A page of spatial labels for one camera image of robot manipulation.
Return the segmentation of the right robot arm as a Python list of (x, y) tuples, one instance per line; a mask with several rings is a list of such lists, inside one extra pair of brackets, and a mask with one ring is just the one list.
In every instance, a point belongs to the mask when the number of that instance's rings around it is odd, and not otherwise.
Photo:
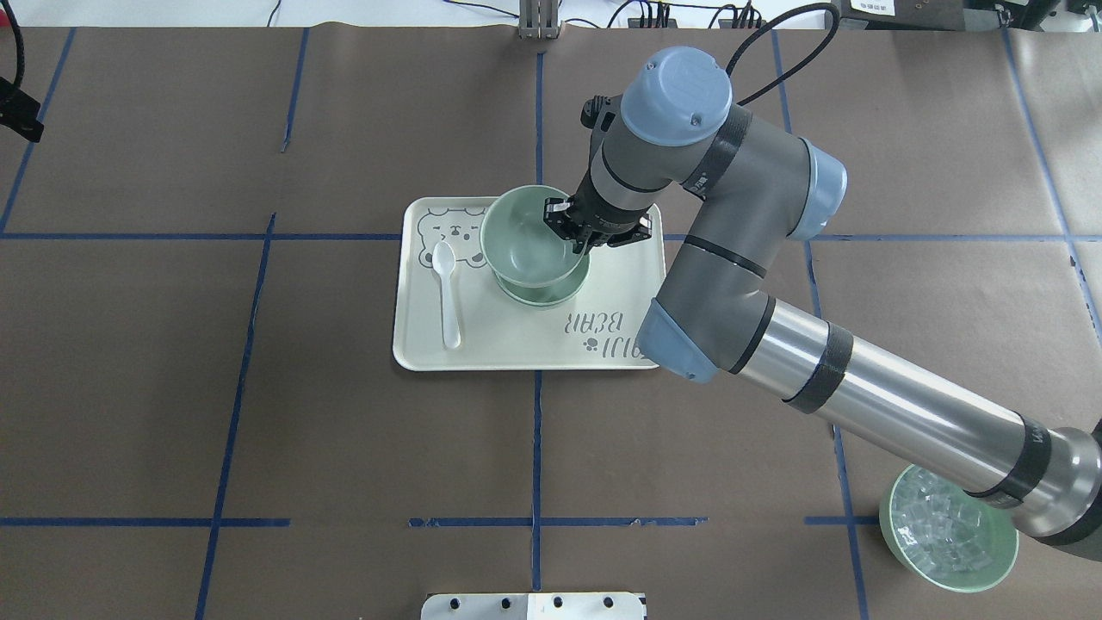
[(645, 59), (622, 94), (581, 109), (579, 188), (543, 219), (579, 255), (653, 233), (658, 196), (699, 213), (649, 300), (636, 345), (689, 381), (730, 374), (928, 468), (1039, 544), (1099, 561), (1099, 429), (1049, 428), (764, 289), (784, 243), (810, 244), (838, 213), (847, 171), (802, 135), (736, 102), (727, 68), (691, 46)]

